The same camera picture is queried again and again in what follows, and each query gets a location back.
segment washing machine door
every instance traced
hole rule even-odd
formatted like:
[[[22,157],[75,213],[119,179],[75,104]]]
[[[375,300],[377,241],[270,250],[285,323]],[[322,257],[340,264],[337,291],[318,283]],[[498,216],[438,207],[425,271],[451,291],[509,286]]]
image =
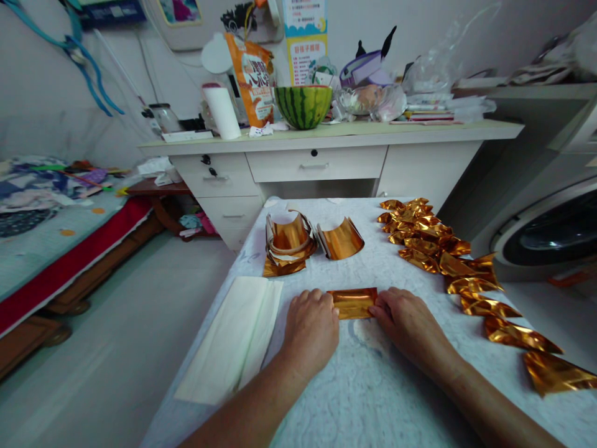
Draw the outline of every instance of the washing machine door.
[[[545,197],[494,236],[496,258],[510,266],[548,266],[597,253],[597,177]]]

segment white wall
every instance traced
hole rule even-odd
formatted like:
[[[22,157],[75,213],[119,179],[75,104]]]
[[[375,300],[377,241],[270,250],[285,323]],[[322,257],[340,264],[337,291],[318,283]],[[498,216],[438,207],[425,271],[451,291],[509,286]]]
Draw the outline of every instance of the white wall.
[[[48,33],[59,38],[69,31],[57,0],[21,1]],[[464,26],[490,4],[491,0],[328,0],[329,56],[341,69],[354,57],[359,39],[368,51],[381,48],[387,33],[397,25],[386,63],[390,70],[401,72],[407,62],[442,39],[453,20],[459,18]],[[470,27],[459,51],[463,74],[496,67],[501,75],[508,75],[529,63],[545,41],[580,25],[595,9],[596,0],[504,0],[493,20],[489,13]],[[0,29],[0,158],[54,154],[121,167],[141,158],[136,145],[152,136],[140,116],[139,102],[93,34],[85,36],[85,45],[103,68],[111,98],[127,112],[124,117],[107,118],[66,56],[1,4]],[[107,30],[104,35],[143,97],[153,102],[133,31]],[[150,25],[143,26],[140,35],[159,100],[169,102],[180,118],[196,116],[200,111],[198,86],[210,79],[208,74],[181,65]],[[274,51],[280,83],[288,83],[285,42],[269,48]],[[187,52],[179,57],[197,65],[199,54]]]

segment table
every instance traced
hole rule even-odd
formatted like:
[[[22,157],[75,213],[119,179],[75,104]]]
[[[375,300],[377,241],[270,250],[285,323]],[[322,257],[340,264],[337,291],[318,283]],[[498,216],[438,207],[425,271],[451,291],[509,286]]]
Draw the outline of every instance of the table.
[[[190,195],[191,190],[187,187],[187,184],[184,181],[159,187],[155,184],[155,178],[143,179],[128,188],[126,192],[129,196],[148,196],[151,200],[157,219],[164,227],[166,227],[166,229],[170,230],[184,242],[188,242],[193,238],[201,236],[219,237],[218,234],[207,233],[205,230],[192,236],[180,236],[180,232],[187,229],[178,222],[178,219],[182,216],[183,212],[178,204],[168,200],[164,203],[162,198],[168,196]]]
[[[275,201],[268,200],[267,205]],[[490,342],[483,335],[483,319],[461,312],[444,293],[443,278],[426,273],[400,258],[401,246],[387,242],[376,222],[384,210],[376,198],[292,201],[313,225],[354,221],[365,240],[358,254],[340,261],[322,250],[303,271],[280,277],[284,282],[280,311],[264,364],[282,345],[290,300],[304,289],[349,289],[397,286],[420,296],[458,352],[540,425],[568,447],[586,447],[597,437],[597,399],[591,391],[549,395],[533,389],[522,362],[523,350]],[[179,401],[173,395],[195,356],[231,283],[237,276],[260,276],[265,260],[265,222],[286,214],[288,201],[263,208],[216,295],[214,302],[169,388],[142,447],[175,447],[216,409]],[[488,296],[511,304],[501,292]],[[530,326],[519,318],[516,322]],[[288,413],[273,447],[361,446],[456,447],[481,446],[481,441],[455,406],[430,380],[391,345],[374,319],[340,322],[340,344],[328,366],[308,385]]]
[[[483,141],[513,139],[522,128],[493,120],[452,126],[355,121],[139,149],[170,156],[226,245],[239,250],[270,195],[423,196],[439,210]]]

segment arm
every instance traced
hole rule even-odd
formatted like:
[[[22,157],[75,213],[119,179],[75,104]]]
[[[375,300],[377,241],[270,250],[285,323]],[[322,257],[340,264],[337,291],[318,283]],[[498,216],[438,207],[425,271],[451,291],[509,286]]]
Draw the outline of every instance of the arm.
[[[436,382],[488,447],[563,447],[452,347],[419,297],[382,291],[369,309],[394,345]]]
[[[303,291],[290,303],[280,352],[265,369],[180,445],[266,447],[284,416],[338,346],[332,296]]]

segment wooden bed frame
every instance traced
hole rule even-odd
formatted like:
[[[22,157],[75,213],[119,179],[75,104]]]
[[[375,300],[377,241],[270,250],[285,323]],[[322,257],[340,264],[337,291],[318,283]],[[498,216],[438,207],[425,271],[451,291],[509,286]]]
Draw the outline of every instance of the wooden bed frame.
[[[120,264],[162,230],[164,226],[155,213],[151,212],[148,219],[130,232],[92,268],[81,274],[44,309],[70,315],[87,311],[90,303],[85,299],[109,278]],[[58,345],[66,341],[71,333],[70,328],[55,319],[39,315],[29,316],[0,339],[0,380],[37,348]]]

